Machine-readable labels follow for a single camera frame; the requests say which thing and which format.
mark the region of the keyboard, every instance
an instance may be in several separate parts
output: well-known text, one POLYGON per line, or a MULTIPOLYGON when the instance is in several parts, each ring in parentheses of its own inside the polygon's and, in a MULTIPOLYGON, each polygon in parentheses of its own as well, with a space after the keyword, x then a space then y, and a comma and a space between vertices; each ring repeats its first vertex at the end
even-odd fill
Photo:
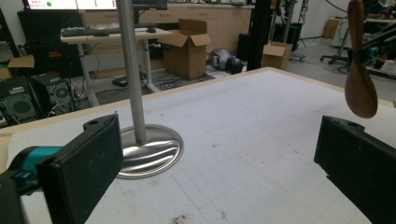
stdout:
MULTIPOLYGON (((156 23, 137 23, 134 25, 134 28, 150 28, 157 27, 156 23)), ((84 35, 95 35, 95 36, 108 36, 112 34, 120 34, 120 27, 117 28, 108 28, 108 29, 95 29, 95 28, 63 28, 61 31, 61 35, 63 37, 70 36, 84 36, 84 35)))

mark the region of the open cardboard box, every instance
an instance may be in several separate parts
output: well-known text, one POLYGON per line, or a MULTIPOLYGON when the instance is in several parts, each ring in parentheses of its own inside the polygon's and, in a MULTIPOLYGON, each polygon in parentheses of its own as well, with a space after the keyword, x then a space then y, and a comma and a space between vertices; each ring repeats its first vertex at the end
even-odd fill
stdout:
POLYGON ((206 74, 206 45, 211 44, 206 21, 178 20, 179 30, 170 37, 158 39, 163 46, 165 71, 186 79, 206 74))
POLYGON ((262 67, 274 67, 286 70, 291 55, 291 48, 291 44, 278 42, 265 45, 262 51, 262 67))
POLYGON ((28 55, 21 58, 13 58, 9 62, 2 62, 7 65, 7 68, 0 69, 0 79, 18 77, 22 68, 34 68, 35 58, 33 55, 28 55))

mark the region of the monitor screen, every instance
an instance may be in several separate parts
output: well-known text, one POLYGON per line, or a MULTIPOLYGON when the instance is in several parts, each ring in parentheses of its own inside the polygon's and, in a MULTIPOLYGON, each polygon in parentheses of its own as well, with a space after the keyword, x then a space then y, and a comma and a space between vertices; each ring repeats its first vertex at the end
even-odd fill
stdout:
MULTIPOLYGON (((132 0, 137 10, 165 10, 167 0, 132 0)), ((116 0, 22 0, 27 9, 117 9, 116 0)))

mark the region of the desk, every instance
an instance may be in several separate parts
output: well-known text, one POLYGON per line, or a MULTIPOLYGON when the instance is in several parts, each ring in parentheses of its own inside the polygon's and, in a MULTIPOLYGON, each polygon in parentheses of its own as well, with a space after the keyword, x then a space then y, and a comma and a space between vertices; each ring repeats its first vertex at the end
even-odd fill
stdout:
MULTIPOLYGON (((323 115, 358 122, 395 147, 390 102, 380 101, 372 119, 360 119, 343 89, 270 68, 143 101, 146 123, 177 131, 184 154, 160 175, 115 179, 87 223, 370 223, 313 158, 323 115)), ((128 104, 10 127, 0 130, 0 142, 10 138, 10 158, 29 146, 62 146, 82 132, 82 123, 114 111, 126 128, 132 125, 128 104)), ((49 223, 42 193, 23 202, 32 223, 49 223)))
MULTIPOLYGON (((136 40, 143 40, 143 61, 146 66, 146 87, 152 92, 159 91, 154 84, 151 82, 151 67, 150 67, 150 60, 149 60, 149 39, 155 38, 164 38, 170 36, 171 33, 156 29, 156 33, 147 33, 147 32, 135 32, 136 40)), ((120 41, 121 35, 114 34, 110 36, 70 36, 70 37, 63 37, 61 36, 61 41, 68 44, 77 44, 78 45, 78 53, 81 60, 81 67, 84 78, 86 80, 85 86, 88 91, 88 98, 91 102, 92 106, 99 105, 98 99, 96 97, 95 91, 92 89, 92 80, 90 78, 90 71, 97 71, 98 69, 112 69, 112 68, 120 68, 124 67, 124 60, 122 54, 114 54, 108 53, 103 55, 86 55, 84 53, 84 49, 82 47, 83 44, 88 43, 98 43, 98 42, 108 42, 108 41, 120 41)))
POLYGON ((369 22, 380 22, 380 23, 389 23, 393 24, 396 23, 396 19, 366 19, 369 22))

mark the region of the paper sheet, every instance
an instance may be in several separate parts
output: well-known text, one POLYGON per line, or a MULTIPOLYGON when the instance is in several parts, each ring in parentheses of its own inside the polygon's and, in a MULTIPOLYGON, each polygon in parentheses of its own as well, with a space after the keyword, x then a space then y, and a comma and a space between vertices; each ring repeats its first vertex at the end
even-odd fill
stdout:
MULTIPOLYGON (((396 146, 392 108, 359 119, 342 92, 271 71, 149 100, 144 110, 146 123, 182 136, 184 154, 160 175, 116 179, 87 223, 370 223, 313 162, 321 117, 358 122, 396 146)), ((113 112, 14 134, 10 158, 64 145, 83 122, 113 112)), ((118 113, 130 126, 130 108, 118 113)), ((40 197, 23 198, 32 223, 49 222, 40 197)))

